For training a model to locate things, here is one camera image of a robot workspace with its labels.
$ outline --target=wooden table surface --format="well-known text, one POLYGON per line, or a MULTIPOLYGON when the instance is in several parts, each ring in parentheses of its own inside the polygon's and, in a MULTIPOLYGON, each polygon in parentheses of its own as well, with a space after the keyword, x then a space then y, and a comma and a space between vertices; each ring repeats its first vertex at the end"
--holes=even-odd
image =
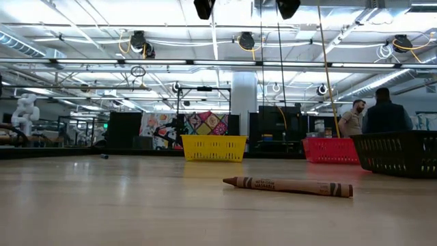
POLYGON ((0 245, 436 245, 437 182, 357 165, 70 156, 0 161, 0 245), (354 198, 233 188, 232 176, 346 182, 354 198))

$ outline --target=brown crayon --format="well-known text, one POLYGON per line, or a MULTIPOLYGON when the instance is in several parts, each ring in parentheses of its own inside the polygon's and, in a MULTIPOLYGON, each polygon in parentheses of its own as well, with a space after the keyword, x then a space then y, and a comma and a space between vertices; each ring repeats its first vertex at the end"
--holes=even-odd
POLYGON ((261 189, 267 191, 282 191, 312 195, 329 195, 336 197, 353 197, 351 184, 336 182, 318 182, 308 180, 273 180, 269 178, 233 177, 225 178, 223 182, 235 187, 246 189, 261 189))

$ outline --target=ceiling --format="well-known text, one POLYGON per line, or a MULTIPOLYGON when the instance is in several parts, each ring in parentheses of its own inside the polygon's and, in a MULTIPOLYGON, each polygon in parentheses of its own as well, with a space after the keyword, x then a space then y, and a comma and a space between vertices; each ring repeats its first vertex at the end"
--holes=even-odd
MULTIPOLYGON (((119 49, 117 41, 126 40, 134 30, 144 30, 145 37, 154 46, 156 59, 207 59, 207 60, 242 60, 252 61, 283 61, 312 62, 322 55, 321 30, 318 28, 317 7, 306 5, 312 1, 302 1, 297 13, 288 20, 277 18, 276 13, 267 8, 263 11, 262 31, 261 18, 252 16, 250 0, 217 0, 214 6, 214 23, 212 20, 200 20, 197 16, 193 0, 56 0, 54 9, 50 9, 44 0, 2 0, 0 1, 0 23, 9 27, 14 33, 33 42, 37 46, 56 49, 67 58, 92 59, 142 59, 142 56, 132 51, 124 54, 119 49), (69 20, 78 25, 81 31, 72 27, 69 20), (252 52, 243 51, 236 39, 241 31, 251 31, 255 42, 259 45, 264 39, 264 47, 258 49, 254 56, 252 52), (92 44, 83 34, 93 42, 99 42, 100 49, 92 44), (313 44, 296 45, 299 42, 313 44)), ((406 34, 416 47, 429 43, 426 47, 416 51, 417 55, 435 49, 437 43, 429 42, 431 32, 437 27, 437 14, 411 13, 408 8, 399 6, 384 10, 377 16, 363 21, 354 27, 355 20, 365 11, 365 1, 350 1, 349 6, 330 6, 324 4, 321 8, 324 39, 328 43, 342 33, 346 33, 342 40, 327 53, 329 62, 365 62, 365 63, 396 63, 413 61, 411 52, 393 53, 386 59, 378 58, 378 49, 388 40, 391 42, 395 34, 406 34)), ((124 50, 127 42, 121 43, 124 50)), ((1 57, 27 57, 13 49, 0 45, 1 57)), ((37 76, 33 80, 30 75, 23 82, 32 85, 33 82, 55 82, 55 72, 58 73, 62 85, 89 84, 91 86, 117 86, 117 96, 136 98, 157 98, 156 101, 138 100, 135 109, 146 111, 171 110, 175 103, 163 103, 161 98, 174 98, 171 87, 178 81, 183 86, 214 86, 231 87, 232 69, 213 68, 195 69, 195 66, 182 72, 165 72, 165 66, 149 66, 148 68, 163 69, 164 72, 147 74, 143 78, 128 78, 128 73, 121 72, 33 72, 38 66, 3 67, 2 71, 15 74, 21 71, 30 72, 37 76), (130 86, 144 84, 152 88, 151 92, 131 91, 130 86)), ((326 74, 322 71, 285 71, 257 70, 255 71, 259 86, 259 97, 262 87, 267 99, 280 99, 280 92, 273 91, 276 84, 282 86, 285 81, 285 96, 288 100, 320 100, 315 93, 315 87, 326 83, 326 74)), ((364 80, 376 75, 375 72, 350 72, 339 70, 330 72, 330 82, 334 87, 334 95, 351 87, 359 87, 364 80)), ((92 97, 96 91, 82 93, 80 90, 59 90, 53 92, 57 96, 86 96, 92 97)), ((192 92, 193 98, 222 98, 217 92, 192 92)), ((76 105, 98 105, 109 109, 112 105, 108 100, 74 100, 76 105)), ((227 102, 193 102, 186 109, 225 109, 227 102)))

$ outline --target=colorful poster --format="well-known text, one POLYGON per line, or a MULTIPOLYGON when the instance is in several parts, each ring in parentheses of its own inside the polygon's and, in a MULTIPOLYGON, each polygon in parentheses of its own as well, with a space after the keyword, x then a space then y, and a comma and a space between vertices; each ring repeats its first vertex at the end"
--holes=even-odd
MULTIPOLYGON (((184 131, 188 135, 224 135, 227 132, 227 114, 211 111, 184 115, 184 131)), ((176 143, 175 113, 143 113, 140 136, 153 137, 155 150, 182 149, 176 143)))

